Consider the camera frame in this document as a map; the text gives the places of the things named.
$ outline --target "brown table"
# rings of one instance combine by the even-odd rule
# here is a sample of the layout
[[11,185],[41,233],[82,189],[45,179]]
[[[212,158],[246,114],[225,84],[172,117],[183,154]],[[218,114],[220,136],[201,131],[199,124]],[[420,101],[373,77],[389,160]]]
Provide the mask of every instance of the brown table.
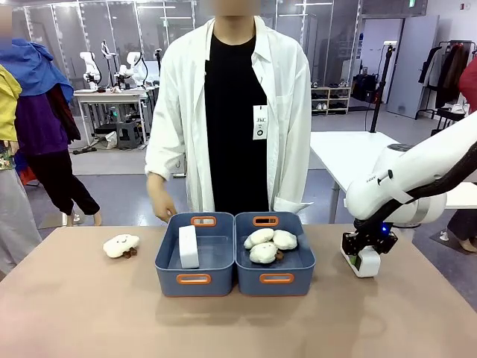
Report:
[[[0,357],[475,357],[477,315],[407,240],[358,279],[339,253],[349,225],[306,227],[317,256],[310,293],[166,298],[154,258],[162,227],[55,230],[0,283]],[[137,257],[102,243],[141,237]]]

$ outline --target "white shirt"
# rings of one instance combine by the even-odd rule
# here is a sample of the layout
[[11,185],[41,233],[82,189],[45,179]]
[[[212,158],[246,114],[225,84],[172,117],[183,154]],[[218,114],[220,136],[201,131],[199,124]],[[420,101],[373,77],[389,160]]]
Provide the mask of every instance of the white shirt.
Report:
[[[146,173],[166,180],[186,154],[188,202],[196,212],[214,211],[204,97],[214,23],[182,36],[166,51],[146,153]],[[275,211],[297,213],[309,205],[301,203],[312,121],[308,60],[297,41],[267,28],[258,16],[255,25],[252,67],[268,103],[268,202]]]

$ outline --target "orange handle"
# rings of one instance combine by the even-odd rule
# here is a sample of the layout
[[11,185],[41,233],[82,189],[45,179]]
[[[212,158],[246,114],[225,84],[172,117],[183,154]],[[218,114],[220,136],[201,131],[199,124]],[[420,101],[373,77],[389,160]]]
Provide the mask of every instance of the orange handle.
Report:
[[179,274],[176,280],[180,285],[208,285],[212,282],[209,274]]
[[[212,220],[213,223],[206,224],[204,222],[196,222],[196,220]],[[217,218],[215,216],[194,216],[191,219],[191,225],[201,226],[201,227],[214,227],[217,225]]]
[[[268,222],[257,222],[257,220],[268,220]],[[255,216],[253,218],[253,226],[277,226],[278,222],[278,216]]]
[[292,283],[295,280],[293,274],[261,274],[260,282],[264,284],[269,283]]

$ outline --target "person in yellow shirt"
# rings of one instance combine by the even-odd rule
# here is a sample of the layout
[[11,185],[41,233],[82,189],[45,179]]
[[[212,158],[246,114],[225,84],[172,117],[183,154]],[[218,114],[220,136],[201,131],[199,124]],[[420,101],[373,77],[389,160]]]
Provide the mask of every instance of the person in yellow shirt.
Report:
[[42,241],[13,161],[19,149],[14,121],[21,92],[15,78],[0,65],[0,271],[4,274]]

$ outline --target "storage bin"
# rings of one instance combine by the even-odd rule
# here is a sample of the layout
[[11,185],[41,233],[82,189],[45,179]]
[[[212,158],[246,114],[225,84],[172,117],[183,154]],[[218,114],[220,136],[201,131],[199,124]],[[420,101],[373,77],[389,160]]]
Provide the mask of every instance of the storage bin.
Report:
[[[174,215],[156,257],[156,269],[165,296],[225,296],[233,285],[234,218],[228,213]],[[195,226],[199,268],[182,269],[179,227]]]
[[[294,250],[283,251],[283,260],[262,265],[250,261],[244,242],[254,231],[270,227],[286,230],[298,240]],[[242,213],[236,216],[236,264],[238,287],[244,295],[306,295],[312,283],[315,255],[309,246],[300,218],[293,213]]]

